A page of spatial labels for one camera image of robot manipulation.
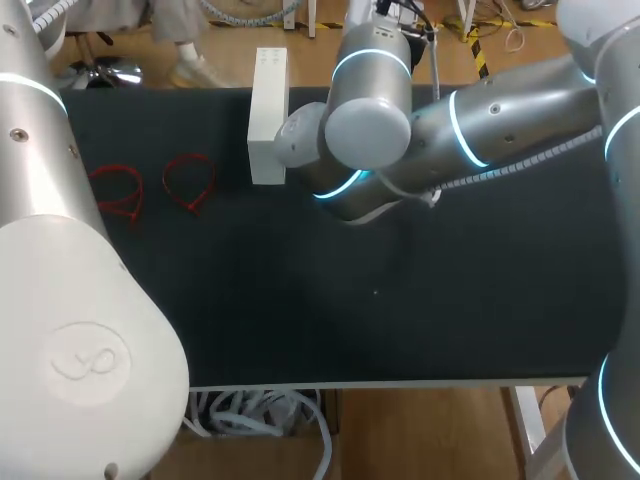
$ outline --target logo on robot base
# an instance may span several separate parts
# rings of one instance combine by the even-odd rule
[[[126,385],[131,355],[114,330],[91,322],[53,331],[45,348],[45,379],[56,397],[79,406],[107,403]]]

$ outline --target black mat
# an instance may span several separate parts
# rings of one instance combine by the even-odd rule
[[[291,108],[325,98],[295,89]],[[586,375],[616,339],[625,281],[600,142],[349,227],[296,185],[251,185],[249,91],[65,102],[88,170],[144,177],[138,223],[105,222],[178,332],[193,386]],[[198,218],[161,182],[188,152],[218,170]]]

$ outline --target red zip tie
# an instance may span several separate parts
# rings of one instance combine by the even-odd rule
[[[130,218],[130,222],[133,224],[140,216],[140,210],[142,209],[142,197],[144,190],[142,188],[142,175],[135,168],[127,167],[126,165],[105,165],[94,172],[89,174],[89,178],[96,178],[99,175],[113,172],[124,172],[133,176],[136,179],[138,188],[131,195],[128,195],[120,200],[111,200],[98,202],[98,208],[103,212],[113,213],[115,215],[122,215]],[[123,206],[127,203],[131,203],[134,200],[138,200],[135,208],[132,211],[124,210]]]
[[[187,203],[185,200],[180,198],[178,195],[173,193],[169,188],[169,184],[167,183],[167,175],[169,172],[183,163],[189,163],[192,161],[197,162],[205,162],[211,165],[211,181],[207,185],[207,187],[202,191],[200,195],[191,203]],[[192,212],[194,215],[199,216],[200,212],[198,212],[198,206],[204,202],[204,200],[209,196],[209,194],[213,191],[213,186],[216,180],[216,169],[214,163],[209,160],[209,158],[205,155],[200,155],[198,153],[187,153],[185,155],[180,155],[179,157],[174,158],[171,162],[164,167],[164,172],[162,174],[162,184],[164,185],[164,189],[169,194],[169,196],[176,202],[178,205],[186,208],[188,211]]]

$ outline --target wooden floor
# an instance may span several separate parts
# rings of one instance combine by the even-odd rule
[[[456,11],[456,0],[423,1],[435,21]],[[252,3],[256,2],[258,7],[253,8],[242,6],[237,0],[214,1],[229,12],[249,16],[269,13],[278,5],[274,0]],[[318,3],[319,22],[343,21],[345,0]],[[519,20],[554,18],[553,9],[525,13],[511,1],[509,5]],[[304,9],[298,16],[305,21]],[[485,27],[481,34],[491,31]],[[316,39],[309,39],[306,33],[277,28],[211,28],[202,38],[200,48],[211,63],[238,85],[250,86],[256,47],[287,47],[292,86],[328,85],[342,33],[318,30]],[[505,53],[504,28],[481,39],[491,73],[567,53],[555,28],[527,28],[525,34],[525,47],[513,54]],[[143,68],[146,85],[168,87],[165,79],[175,62],[175,51],[170,44],[154,45],[148,30],[117,36],[114,47],[107,47],[95,38],[92,44],[96,55],[132,57]],[[469,44],[461,43],[456,35],[444,30],[439,35],[439,52],[443,83],[468,84],[478,80]],[[68,42],[55,60],[54,69],[59,71],[78,58],[74,43]],[[418,67],[415,81],[430,82],[428,61]],[[518,478],[497,389],[347,390],[342,398],[341,430],[334,438],[331,480]],[[564,391],[550,396],[543,409],[548,428],[567,405]],[[310,479],[321,453],[322,442],[313,436],[205,442],[186,433],[155,469],[152,478]]]

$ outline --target white box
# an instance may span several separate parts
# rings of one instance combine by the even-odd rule
[[[253,75],[247,147],[254,185],[282,185],[285,168],[273,150],[273,139],[289,116],[289,71],[286,48],[258,48]]]

